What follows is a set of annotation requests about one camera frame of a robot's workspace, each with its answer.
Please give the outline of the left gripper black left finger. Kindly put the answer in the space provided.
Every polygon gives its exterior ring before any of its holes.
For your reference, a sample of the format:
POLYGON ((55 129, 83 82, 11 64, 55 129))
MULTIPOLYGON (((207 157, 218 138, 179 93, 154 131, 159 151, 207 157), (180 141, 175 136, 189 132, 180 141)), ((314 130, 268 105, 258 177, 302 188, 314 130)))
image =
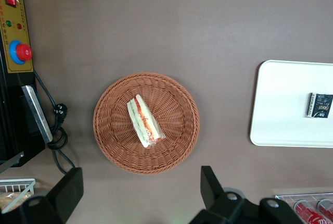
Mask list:
POLYGON ((83 170, 72 168, 47 194, 34 195, 1 214, 1 223, 66 223, 83 194, 83 170))

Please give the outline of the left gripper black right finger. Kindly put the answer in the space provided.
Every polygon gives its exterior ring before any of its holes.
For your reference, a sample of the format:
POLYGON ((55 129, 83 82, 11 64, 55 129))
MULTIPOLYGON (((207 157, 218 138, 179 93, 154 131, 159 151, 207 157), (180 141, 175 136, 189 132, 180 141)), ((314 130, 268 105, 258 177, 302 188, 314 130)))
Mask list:
POLYGON ((205 205, 191 223, 260 223, 259 207, 234 191, 225 191, 210 166, 202 166, 200 192, 205 205))

